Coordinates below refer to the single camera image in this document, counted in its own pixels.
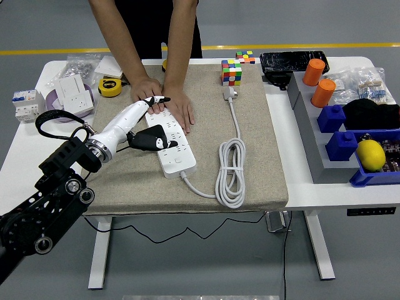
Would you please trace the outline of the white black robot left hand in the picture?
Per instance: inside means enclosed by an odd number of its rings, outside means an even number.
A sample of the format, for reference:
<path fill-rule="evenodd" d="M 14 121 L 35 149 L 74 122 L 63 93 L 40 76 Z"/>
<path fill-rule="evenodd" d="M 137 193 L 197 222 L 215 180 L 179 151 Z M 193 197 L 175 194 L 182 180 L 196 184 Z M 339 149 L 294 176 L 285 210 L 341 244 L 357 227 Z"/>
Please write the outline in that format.
<path fill-rule="evenodd" d="M 164 96 L 148 97 L 139 100 L 123 109 L 103 130 L 86 142 L 87 147 L 96 148 L 105 160 L 111 159 L 118 144 L 128 142 L 133 149 L 142 151 L 160 151 L 178 146 L 176 141 L 169 141 L 161 125 L 149 127 L 136 134 L 131 129 L 140 121 L 148 108 L 156 103 L 168 102 L 171 99 Z"/>

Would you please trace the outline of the person's right hand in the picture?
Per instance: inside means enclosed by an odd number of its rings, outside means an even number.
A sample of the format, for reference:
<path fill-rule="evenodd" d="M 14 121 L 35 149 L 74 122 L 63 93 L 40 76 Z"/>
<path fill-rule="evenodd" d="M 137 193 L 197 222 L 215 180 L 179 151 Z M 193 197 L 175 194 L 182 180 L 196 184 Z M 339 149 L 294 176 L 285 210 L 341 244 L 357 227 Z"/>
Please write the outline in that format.
<path fill-rule="evenodd" d="M 131 99 L 135 103 L 153 96 L 161 96 L 162 88 L 158 80 L 148 76 L 141 76 L 130 83 Z"/>

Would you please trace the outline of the person's left hand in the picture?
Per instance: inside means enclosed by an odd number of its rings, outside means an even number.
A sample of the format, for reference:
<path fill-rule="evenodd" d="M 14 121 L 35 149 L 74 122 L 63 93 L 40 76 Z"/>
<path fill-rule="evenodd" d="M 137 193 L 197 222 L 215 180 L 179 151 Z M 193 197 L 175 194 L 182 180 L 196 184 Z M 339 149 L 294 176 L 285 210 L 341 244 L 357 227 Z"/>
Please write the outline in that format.
<path fill-rule="evenodd" d="M 171 99 L 166 103 L 166 107 L 181 126 L 184 134 L 189 134 L 195 119 L 191 100 L 184 92 L 183 87 L 165 84 L 162 89 L 162 95 Z"/>

